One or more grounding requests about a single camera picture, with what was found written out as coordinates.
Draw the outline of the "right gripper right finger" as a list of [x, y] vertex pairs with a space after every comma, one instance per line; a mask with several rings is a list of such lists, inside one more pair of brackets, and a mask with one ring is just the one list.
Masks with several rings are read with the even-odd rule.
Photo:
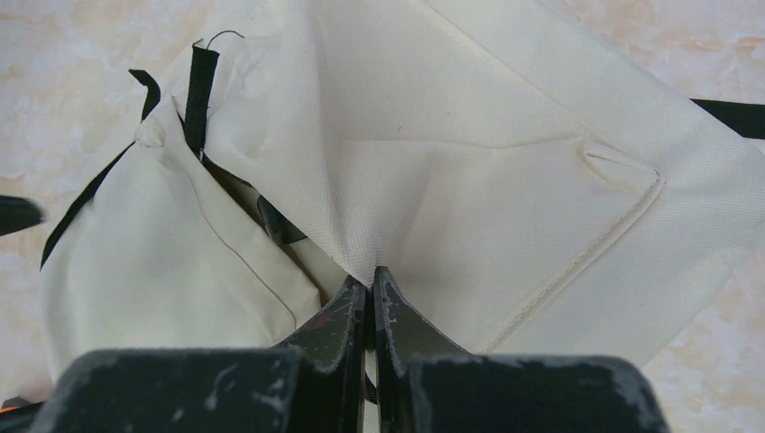
[[608, 356], [473, 355], [373, 280], [383, 432], [666, 432], [647, 379]]

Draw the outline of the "cream canvas student bag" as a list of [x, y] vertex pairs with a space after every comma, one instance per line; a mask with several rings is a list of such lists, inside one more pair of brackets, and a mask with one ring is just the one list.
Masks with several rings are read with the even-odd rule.
[[1, 393], [266, 347], [387, 266], [477, 353], [647, 363], [764, 251], [764, 157], [539, 1], [4, 1]]

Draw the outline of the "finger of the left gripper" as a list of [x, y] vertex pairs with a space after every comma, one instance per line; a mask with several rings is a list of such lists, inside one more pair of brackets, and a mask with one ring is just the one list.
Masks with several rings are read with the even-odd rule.
[[1, 196], [0, 235], [10, 235], [42, 224], [44, 210], [29, 198]]

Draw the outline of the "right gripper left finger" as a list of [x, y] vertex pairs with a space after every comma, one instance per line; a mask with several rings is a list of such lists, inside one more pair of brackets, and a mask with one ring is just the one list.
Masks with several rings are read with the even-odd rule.
[[34, 432], [356, 432], [364, 397], [365, 287], [336, 297], [272, 348], [125, 349], [82, 355]]

